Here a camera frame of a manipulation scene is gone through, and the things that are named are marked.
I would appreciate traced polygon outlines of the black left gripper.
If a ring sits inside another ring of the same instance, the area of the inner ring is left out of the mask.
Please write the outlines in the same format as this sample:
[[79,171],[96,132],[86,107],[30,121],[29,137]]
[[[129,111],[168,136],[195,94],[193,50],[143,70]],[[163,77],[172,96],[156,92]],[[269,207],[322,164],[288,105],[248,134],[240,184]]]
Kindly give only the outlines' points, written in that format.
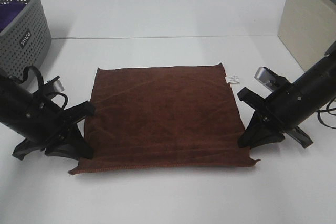
[[93,149],[83,138],[77,123],[93,116],[95,107],[88,101],[69,109],[62,109],[43,98],[38,102],[32,95],[12,99],[12,126],[25,139],[12,155],[23,160],[32,151],[40,150],[46,156],[93,158]]

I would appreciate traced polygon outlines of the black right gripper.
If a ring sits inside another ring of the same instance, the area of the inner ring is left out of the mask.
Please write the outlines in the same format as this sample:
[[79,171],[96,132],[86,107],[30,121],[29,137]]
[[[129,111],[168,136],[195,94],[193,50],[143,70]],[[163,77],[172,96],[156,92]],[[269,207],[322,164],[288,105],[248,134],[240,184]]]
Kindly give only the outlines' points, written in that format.
[[280,143],[285,139],[285,133],[303,148],[313,143],[312,139],[298,127],[313,114],[313,107],[303,99],[292,84],[279,88],[266,98],[248,88],[243,88],[238,92],[238,98],[254,109],[247,129],[237,142],[239,148]]

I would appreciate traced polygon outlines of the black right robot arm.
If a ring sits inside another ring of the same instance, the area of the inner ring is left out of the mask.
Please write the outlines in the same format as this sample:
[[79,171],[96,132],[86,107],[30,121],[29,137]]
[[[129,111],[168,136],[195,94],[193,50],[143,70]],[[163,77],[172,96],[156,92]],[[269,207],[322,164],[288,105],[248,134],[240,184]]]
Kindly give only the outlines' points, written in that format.
[[299,124],[335,98],[335,46],[293,83],[266,67],[258,68],[254,78],[271,94],[262,98],[248,88],[239,91],[239,100],[254,112],[238,147],[279,143],[285,134],[303,148],[310,146],[313,141]]

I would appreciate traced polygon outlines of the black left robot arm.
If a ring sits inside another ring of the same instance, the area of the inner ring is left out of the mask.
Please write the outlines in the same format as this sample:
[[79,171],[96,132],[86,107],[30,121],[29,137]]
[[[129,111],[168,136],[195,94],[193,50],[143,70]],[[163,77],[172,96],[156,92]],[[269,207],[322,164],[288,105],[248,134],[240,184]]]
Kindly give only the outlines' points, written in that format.
[[25,67],[22,79],[1,76],[1,123],[24,137],[13,150],[15,158],[22,161],[36,150],[74,160],[93,158],[78,122],[93,116],[95,107],[85,101],[67,108],[68,97],[55,87],[58,81],[44,82],[35,66]]

